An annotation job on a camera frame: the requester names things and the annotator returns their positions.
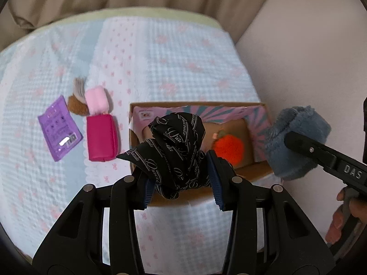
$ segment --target black fabric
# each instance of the black fabric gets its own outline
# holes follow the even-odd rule
[[[172,113],[156,117],[149,127],[153,139],[117,158],[133,162],[168,199],[178,198],[182,190],[210,186],[205,153],[200,150],[205,129],[199,116]]]

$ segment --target screw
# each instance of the screw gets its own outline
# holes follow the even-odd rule
[[[83,186],[83,190],[84,190],[85,192],[91,191],[91,190],[93,190],[93,185],[92,185],[92,184],[85,184],[85,185]]]
[[[126,183],[130,183],[130,182],[132,182],[132,181],[134,181],[134,176],[126,176],[126,177],[124,177],[124,181],[126,182]]]
[[[275,192],[282,192],[283,191],[283,187],[281,185],[274,185],[273,189]]]
[[[233,178],[232,178],[232,182],[233,183],[241,183],[242,182],[242,178],[241,177],[239,177],[239,176],[234,176]]]

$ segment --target purple card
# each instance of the purple card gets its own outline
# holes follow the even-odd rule
[[[38,117],[43,135],[55,161],[62,159],[81,140],[82,135],[70,116],[63,96]]]

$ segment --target finger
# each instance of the finger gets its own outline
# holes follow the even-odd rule
[[[340,206],[333,214],[333,224],[335,228],[342,229],[344,223],[344,215],[342,212],[342,206]]]
[[[357,198],[352,198],[349,203],[350,213],[359,218],[363,223],[367,223],[367,203]]]
[[[343,201],[345,196],[345,187],[336,196],[337,201]]]
[[[342,231],[337,229],[334,223],[331,223],[330,228],[325,236],[325,240],[328,243],[335,244],[339,241],[340,237],[342,236]]]

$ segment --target magenta pencil case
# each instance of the magenta pencil case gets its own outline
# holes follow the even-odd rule
[[[90,161],[110,161],[119,153],[116,123],[110,114],[87,117],[87,144]]]

